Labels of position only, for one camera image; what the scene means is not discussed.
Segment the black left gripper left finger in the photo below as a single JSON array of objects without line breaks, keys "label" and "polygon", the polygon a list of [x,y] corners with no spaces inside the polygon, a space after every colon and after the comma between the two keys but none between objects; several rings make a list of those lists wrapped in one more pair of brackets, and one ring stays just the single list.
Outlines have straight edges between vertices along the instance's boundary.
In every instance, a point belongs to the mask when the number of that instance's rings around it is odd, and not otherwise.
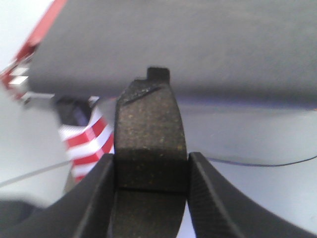
[{"label": "black left gripper left finger", "polygon": [[53,205],[1,232],[2,238],[107,238],[114,201],[114,155],[105,154]]}]

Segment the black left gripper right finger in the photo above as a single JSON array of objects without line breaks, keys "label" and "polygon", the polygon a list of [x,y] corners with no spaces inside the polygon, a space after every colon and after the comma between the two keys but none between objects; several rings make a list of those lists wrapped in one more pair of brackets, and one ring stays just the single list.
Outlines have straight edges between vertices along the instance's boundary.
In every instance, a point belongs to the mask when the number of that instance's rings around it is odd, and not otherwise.
[{"label": "black left gripper right finger", "polygon": [[200,152],[189,154],[188,206],[198,238],[315,238],[230,183]]}]

